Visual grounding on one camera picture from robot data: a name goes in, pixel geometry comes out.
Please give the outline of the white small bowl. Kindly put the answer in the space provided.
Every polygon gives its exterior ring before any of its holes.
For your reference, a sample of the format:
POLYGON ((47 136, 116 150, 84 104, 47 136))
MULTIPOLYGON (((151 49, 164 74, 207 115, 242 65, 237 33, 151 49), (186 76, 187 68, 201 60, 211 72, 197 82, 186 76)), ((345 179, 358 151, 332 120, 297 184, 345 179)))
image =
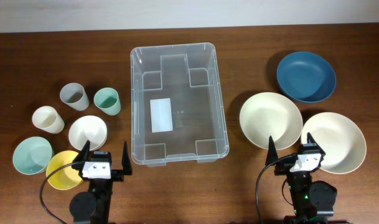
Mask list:
POLYGON ((68 132, 70 144, 79 151, 87 141, 90 142, 90 151, 98 150, 106 142, 107 136, 106 123, 101 118, 90 115, 77 119, 68 132))

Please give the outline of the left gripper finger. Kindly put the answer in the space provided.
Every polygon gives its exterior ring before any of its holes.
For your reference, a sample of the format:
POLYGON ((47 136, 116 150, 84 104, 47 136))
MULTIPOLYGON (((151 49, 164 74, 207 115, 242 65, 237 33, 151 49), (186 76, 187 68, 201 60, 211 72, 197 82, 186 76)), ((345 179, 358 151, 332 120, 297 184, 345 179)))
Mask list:
POLYGON ((124 146, 123 146, 121 165, 123 167, 123 175, 133 174, 132 165, 131 165, 131 161, 130 161, 129 153, 128 153, 128 145, 126 141, 124 142, 124 146))
POLYGON ((90 152, 90 141, 87 140, 82 150, 78 153, 78 155, 72 161, 73 162, 72 169, 75 169, 75 170, 82 169, 84 166, 84 163, 88 161, 89 152, 90 152))

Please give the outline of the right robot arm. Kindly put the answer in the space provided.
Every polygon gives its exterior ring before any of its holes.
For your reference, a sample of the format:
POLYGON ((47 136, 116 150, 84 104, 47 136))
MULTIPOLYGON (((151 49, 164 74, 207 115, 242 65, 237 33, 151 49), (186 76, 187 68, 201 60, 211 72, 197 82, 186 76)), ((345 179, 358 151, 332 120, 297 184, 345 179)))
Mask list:
POLYGON ((325 151, 310 133, 307 142, 297 153, 279 158, 272 137, 269 137, 266 166, 274 166, 274 174, 286 176, 291 194, 293 216, 284 217, 284 223, 327 223, 334 215, 337 189, 324 181, 313 181, 311 174, 324 160, 325 151))

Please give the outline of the mint green cup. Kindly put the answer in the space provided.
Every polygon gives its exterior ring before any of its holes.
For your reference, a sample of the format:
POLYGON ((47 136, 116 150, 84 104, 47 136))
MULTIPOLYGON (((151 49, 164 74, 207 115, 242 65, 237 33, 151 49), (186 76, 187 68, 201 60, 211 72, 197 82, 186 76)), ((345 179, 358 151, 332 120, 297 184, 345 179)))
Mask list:
POLYGON ((109 116, 115 116, 121 111, 118 92, 110 87, 98 90, 94 95, 94 104, 109 116))

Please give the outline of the cream plate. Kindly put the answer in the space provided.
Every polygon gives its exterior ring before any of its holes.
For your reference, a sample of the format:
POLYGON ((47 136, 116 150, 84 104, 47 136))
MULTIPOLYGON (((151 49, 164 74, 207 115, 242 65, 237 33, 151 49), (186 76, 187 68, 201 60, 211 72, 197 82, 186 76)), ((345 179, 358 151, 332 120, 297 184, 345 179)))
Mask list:
POLYGON ((332 174, 348 174, 358 169, 365 160, 367 143, 360 128, 344 115, 318 113, 309 118, 302 128, 301 142, 307 134, 324 150, 321 169, 332 174))
POLYGON ((240 110, 240 127, 255 146, 267 149, 272 138, 277 150, 292 146, 303 127, 299 108, 283 95, 262 92, 249 97, 240 110))

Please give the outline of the cream cup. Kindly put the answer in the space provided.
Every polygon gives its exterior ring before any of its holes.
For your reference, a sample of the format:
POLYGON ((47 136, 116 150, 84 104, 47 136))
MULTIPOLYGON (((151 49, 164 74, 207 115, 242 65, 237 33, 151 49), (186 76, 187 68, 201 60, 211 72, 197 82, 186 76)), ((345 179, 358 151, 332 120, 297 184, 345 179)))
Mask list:
POLYGON ((51 134, 60 133, 65 126, 62 117, 51 106, 41 106, 32 115, 32 123, 36 128, 51 134))

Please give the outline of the yellow small bowl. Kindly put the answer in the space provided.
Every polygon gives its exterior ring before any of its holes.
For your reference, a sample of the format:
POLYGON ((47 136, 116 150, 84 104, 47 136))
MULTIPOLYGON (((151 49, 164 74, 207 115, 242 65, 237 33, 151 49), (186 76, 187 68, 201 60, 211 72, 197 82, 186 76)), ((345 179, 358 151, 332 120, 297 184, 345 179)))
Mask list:
MULTIPOLYGON (((62 151, 56 154, 51 158, 47 166, 46 176, 49 176, 59 167, 73 162, 77 155, 78 152, 75 151, 62 151)), ((72 169, 70 166, 58 171, 48 180, 48 183, 58 190, 69 190, 80 185, 82 182, 83 180, 79 176, 78 171, 72 169)))

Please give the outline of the dark blue plate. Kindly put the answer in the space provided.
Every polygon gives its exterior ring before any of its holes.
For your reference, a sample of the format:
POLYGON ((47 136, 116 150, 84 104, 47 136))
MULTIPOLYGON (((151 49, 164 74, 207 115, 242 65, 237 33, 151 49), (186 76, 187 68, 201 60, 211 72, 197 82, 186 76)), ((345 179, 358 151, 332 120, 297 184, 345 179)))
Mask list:
POLYGON ((278 64, 276 78, 280 90, 301 103, 328 99, 337 85, 335 71, 323 57, 306 51, 293 52, 278 64))

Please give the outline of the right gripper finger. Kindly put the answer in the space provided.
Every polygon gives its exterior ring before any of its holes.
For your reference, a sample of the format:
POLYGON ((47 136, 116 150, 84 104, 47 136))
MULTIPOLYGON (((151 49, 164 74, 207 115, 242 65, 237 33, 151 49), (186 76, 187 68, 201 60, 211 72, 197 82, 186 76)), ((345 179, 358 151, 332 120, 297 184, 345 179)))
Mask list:
POLYGON ((265 166, 273 164, 278 160, 278 153, 272 136, 268 139, 268 153, 266 156, 265 166))
POLYGON ((306 144, 310 146, 317 146, 316 140, 313 138, 311 133, 307 133, 306 144))

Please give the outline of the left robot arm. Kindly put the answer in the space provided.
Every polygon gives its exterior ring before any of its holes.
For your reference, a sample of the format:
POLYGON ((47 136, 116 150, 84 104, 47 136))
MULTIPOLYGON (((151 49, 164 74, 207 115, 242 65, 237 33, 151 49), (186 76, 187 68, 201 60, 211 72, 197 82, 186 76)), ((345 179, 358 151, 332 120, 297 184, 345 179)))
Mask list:
POLYGON ((72 168, 79 171, 82 180, 89 181, 88 190, 72 198, 69 210, 74 223, 108 223, 113 194, 113 184, 123 182, 133 170, 124 144, 121 158, 122 169, 111 168, 111 153, 95 151, 90 154, 90 141, 73 160, 72 168))

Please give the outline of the mint green small bowl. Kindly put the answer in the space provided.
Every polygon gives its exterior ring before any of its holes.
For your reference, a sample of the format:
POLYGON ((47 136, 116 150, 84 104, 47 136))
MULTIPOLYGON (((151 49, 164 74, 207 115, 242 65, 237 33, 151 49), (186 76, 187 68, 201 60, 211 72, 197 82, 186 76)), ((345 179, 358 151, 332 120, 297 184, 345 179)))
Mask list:
POLYGON ((33 136, 23 140, 15 149, 12 157, 14 168, 24 175, 45 172, 54 150, 45 138, 33 136))

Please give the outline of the grey cup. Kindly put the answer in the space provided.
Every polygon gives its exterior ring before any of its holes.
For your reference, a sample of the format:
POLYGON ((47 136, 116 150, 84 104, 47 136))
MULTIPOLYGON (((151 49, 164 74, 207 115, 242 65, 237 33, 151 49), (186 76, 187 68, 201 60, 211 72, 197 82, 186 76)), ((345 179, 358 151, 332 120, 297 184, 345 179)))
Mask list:
POLYGON ((84 111, 89 107, 89 99, 84 87, 79 83, 68 83, 60 91, 63 103, 77 111, 84 111))

